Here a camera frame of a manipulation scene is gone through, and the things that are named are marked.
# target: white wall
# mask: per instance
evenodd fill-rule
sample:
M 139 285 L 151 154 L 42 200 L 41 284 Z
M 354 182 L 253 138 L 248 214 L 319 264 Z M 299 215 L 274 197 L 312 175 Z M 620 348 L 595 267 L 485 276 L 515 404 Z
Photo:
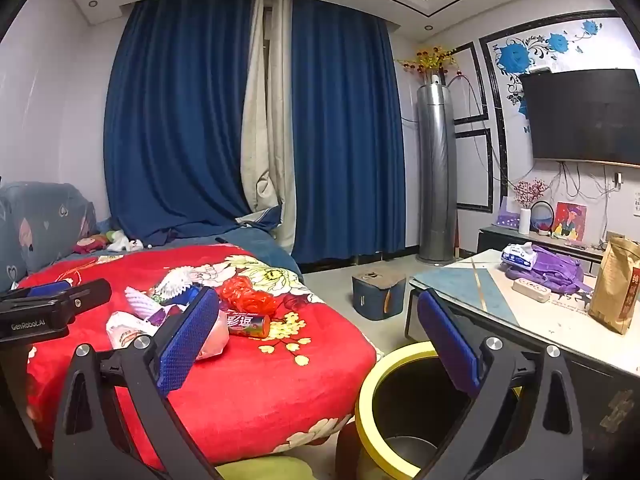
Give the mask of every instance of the white wall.
M 0 43 L 0 175 L 58 182 L 68 72 L 88 25 L 72 0 L 27 0 Z
M 460 241 L 463 249 L 471 251 L 476 250 L 478 229 L 491 224 L 495 220 L 500 205 L 500 172 L 497 163 L 498 139 L 495 108 L 492 99 L 491 85 L 488 79 L 487 66 L 482 57 L 481 45 L 478 41 L 479 38 L 508 27 L 514 27 L 540 18 L 581 10 L 612 8 L 613 6 L 609 0 L 516 0 L 510 4 L 497 7 L 496 9 L 492 9 L 488 12 L 479 14 L 474 18 L 458 23 L 430 39 L 429 44 L 440 44 L 451 48 L 469 42 L 474 42 L 476 52 L 478 53 L 479 67 L 488 104 L 489 120 L 485 121 L 485 123 L 477 122 L 461 124 L 456 127 L 457 132 L 463 132 L 471 129 L 490 128 L 492 134 L 492 146 L 495 152 L 495 154 L 491 154 L 494 170 L 494 211 L 492 214 L 489 214 L 485 212 L 459 210 L 458 218 L 460 222 Z M 613 67 L 640 68 L 640 52 L 638 52 L 630 34 L 626 30 L 626 27 L 624 27 L 622 20 L 617 18 L 606 18 L 606 20 L 607 30 L 610 32 L 615 28 L 617 31 L 616 35 L 607 36 L 607 43 L 603 43 L 605 38 L 602 36 L 589 40 L 592 41 L 589 48 L 594 49 L 597 45 L 596 49 L 600 50 L 600 56 L 596 55 L 597 52 L 592 52 L 590 56 L 584 57 L 584 59 L 588 60 L 588 66 L 557 66 L 554 70 Z M 559 27 L 562 30 L 562 25 L 556 25 L 555 27 Z M 519 37 L 524 35 L 525 33 L 523 32 L 517 36 Z M 476 92 L 478 92 L 479 88 L 476 85 L 475 75 L 470 73 L 472 71 L 472 64 L 470 64 L 469 61 L 470 56 L 468 56 L 468 59 L 466 56 L 467 54 L 465 54 L 465 57 L 462 60 L 464 65 L 462 69 L 466 74 L 470 75 L 472 84 Z M 504 112 L 509 163 L 508 176 L 509 179 L 514 182 L 517 181 L 519 177 L 522 177 L 532 167 L 534 162 L 530 154 L 530 144 L 522 135 L 522 125 L 513 121 L 513 115 L 514 113 L 517 113 L 509 109 L 508 101 L 507 104 L 504 103 L 506 96 L 501 95 L 501 97 L 502 102 L 497 105 L 502 107 Z M 457 98 L 464 101 L 462 105 L 458 105 L 458 108 L 468 107 L 468 98 L 465 94 L 459 93 Z M 476 112 L 475 104 L 472 104 L 472 112 L 473 114 Z M 478 144 L 477 151 L 475 145 L 473 142 L 470 142 L 469 139 L 458 140 L 458 193 L 459 195 L 464 195 L 466 198 L 476 196 L 477 201 L 482 202 L 482 200 L 486 200 L 487 186 L 485 168 L 488 161 L 486 160 L 486 145 L 484 140 L 481 140 L 481 137 L 473 138 L 476 139 Z M 461 165 L 465 168 L 465 172 L 460 170 Z M 577 182 L 575 164 L 568 163 L 568 167 Z M 587 225 L 584 236 L 585 241 L 596 242 L 599 240 L 606 219 L 608 220 L 607 225 L 609 230 L 621 232 L 629 237 L 640 239 L 640 218 L 632 215 L 634 192 L 636 190 L 640 191 L 640 170 L 634 168 L 615 169 L 613 166 L 608 166 L 606 171 L 609 188 L 612 187 L 611 178 L 614 171 L 622 171 L 625 179 L 625 183 L 623 184 L 620 192 L 614 192 L 610 195 L 607 208 L 605 208 L 606 200 L 603 196 L 600 196 L 602 193 L 598 190 L 598 187 L 594 182 L 595 178 L 600 184 L 600 187 L 604 186 L 602 166 L 594 164 L 580 165 L 581 196 L 578 198 L 569 197 L 566 191 L 564 177 L 562 177 L 561 182 L 559 182 L 559 179 L 555 180 L 552 190 L 546 194 L 546 199 L 552 200 L 553 202 L 566 201 L 582 203 L 588 206 Z M 557 173 L 558 164 L 556 162 L 536 161 L 534 170 L 527 176 L 527 180 L 537 176 L 549 183 Z M 569 194 L 575 193 L 575 188 L 571 179 L 569 179 L 568 183 L 568 192 Z
M 417 45 L 413 40 L 404 38 L 397 32 L 390 34 L 391 50 L 394 59 L 413 59 Z M 399 63 L 396 63 L 396 80 L 398 82 L 398 94 L 400 96 L 400 111 L 402 117 L 402 136 L 404 138 L 404 175 L 406 188 L 406 247 L 418 245 L 420 232 L 420 166 L 418 145 L 418 114 L 415 110 L 416 92 L 420 85 L 420 79 L 414 74 L 405 72 Z
M 60 179 L 94 202 L 99 221 L 110 216 L 102 160 L 104 105 L 126 23 L 127 15 L 88 28 L 70 67 L 66 104 L 60 111 Z

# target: purple bag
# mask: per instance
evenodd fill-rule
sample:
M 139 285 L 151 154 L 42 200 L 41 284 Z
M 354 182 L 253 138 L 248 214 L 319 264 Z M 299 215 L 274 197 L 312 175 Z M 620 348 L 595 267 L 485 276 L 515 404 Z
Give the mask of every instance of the purple bag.
M 510 266 L 506 271 L 507 278 L 510 280 L 525 278 L 544 285 L 557 294 L 575 294 L 578 290 L 593 291 L 590 286 L 582 282 L 584 273 L 578 260 L 570 256 L 551 253 L 537 245 L 532 248 L 538 254 L 533 269 L 525 270 Z

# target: blue curtain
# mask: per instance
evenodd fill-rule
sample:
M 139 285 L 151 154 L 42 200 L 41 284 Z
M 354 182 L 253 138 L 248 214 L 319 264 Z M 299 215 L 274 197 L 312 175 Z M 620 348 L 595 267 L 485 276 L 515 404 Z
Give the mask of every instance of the blue curtain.
M 111 215 L 132 238 L 221 234 L 250 213 L 240 134 L 253 0 L 136 3 L 104 118 Z
M 404 149 L 384 20 L 294 0 L 298 263 L 404 248 Z

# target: floral blanket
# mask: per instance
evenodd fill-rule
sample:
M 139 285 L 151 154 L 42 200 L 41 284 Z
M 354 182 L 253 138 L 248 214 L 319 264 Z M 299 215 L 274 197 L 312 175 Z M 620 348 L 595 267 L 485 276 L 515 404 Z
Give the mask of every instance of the floral blanket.
M 72 285 L 107 279 L 111 301 L 81 314 L 69 336 L 38 343 L 28 364 L 28 413 L 45 448 L 62 384 L 75 348 L 89 342 L 111 348 L 109 316 L 131 312 L 127 286 L 148 290 L 171 269 L 197 267 L 204 285 L 219 287 L 247 276 L 255 290 L 273 295 L 278 310 L 267 338 L 232 336 L 221 355 L 197 362 L 179 390 L 168 396 L 180 420 L 212 463 L 231 462 L 291 449 L 338 431 L 353 413 L 376 351 L 360 331 L 302 285 L 287 269 L 268 267 L 229 245 L 190 246 L 122 257 L 60 262 L 24 279 L 20 286 L 59 280 Z M 126 390 L 117 389 L 124 417 L 142 459 L 161 468 Z

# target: flat screen tv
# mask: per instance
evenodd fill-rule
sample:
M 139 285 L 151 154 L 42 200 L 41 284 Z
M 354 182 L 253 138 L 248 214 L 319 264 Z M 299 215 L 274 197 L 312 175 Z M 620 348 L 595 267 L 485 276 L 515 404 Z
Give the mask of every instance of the flat screen tv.
M 523 74 L 534 158 L 640 166 L 635 70 Z

